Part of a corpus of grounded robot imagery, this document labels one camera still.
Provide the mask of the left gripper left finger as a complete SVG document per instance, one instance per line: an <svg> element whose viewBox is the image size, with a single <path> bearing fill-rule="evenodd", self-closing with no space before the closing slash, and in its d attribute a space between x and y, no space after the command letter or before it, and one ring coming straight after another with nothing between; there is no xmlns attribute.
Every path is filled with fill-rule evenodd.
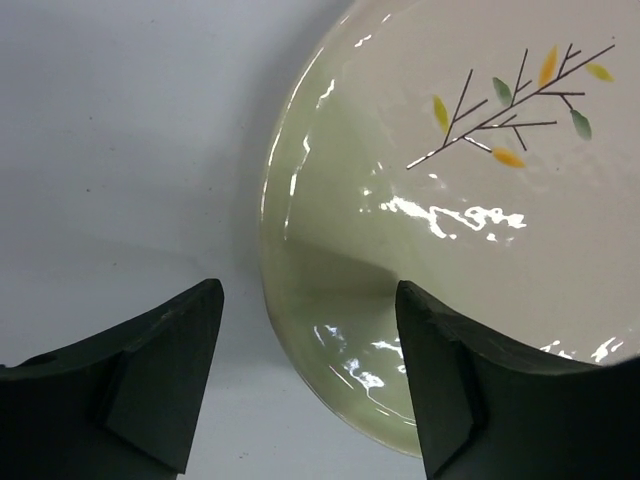
<svg viewBox="0 0 640 480"><path fill-rule="evenodd" d="M204 280L1 370L5 479L174 479L186 471L224 305Z"/></svg>

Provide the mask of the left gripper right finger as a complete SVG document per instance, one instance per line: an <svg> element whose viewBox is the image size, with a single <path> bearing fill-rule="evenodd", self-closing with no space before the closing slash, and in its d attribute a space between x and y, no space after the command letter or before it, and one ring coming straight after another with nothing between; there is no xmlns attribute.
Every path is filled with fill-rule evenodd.
<svg viewBox="0 0 640 480"><path fill-rule="evenodd" d="M478 323L413 282L397 328L430 479L635 479L639 362L598 366Z"/></svg>

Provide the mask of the cream plate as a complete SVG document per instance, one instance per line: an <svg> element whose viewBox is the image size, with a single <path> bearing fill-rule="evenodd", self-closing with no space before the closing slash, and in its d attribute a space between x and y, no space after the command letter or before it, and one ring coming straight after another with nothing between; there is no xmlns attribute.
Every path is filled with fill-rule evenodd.
<svg viewBox="0 0 640 480"><path fill-rule="evenodd" d="M260 224L294 368L402 454L402 280L557 356L636 356L638 3L355 2L285 104Z"/></svg>

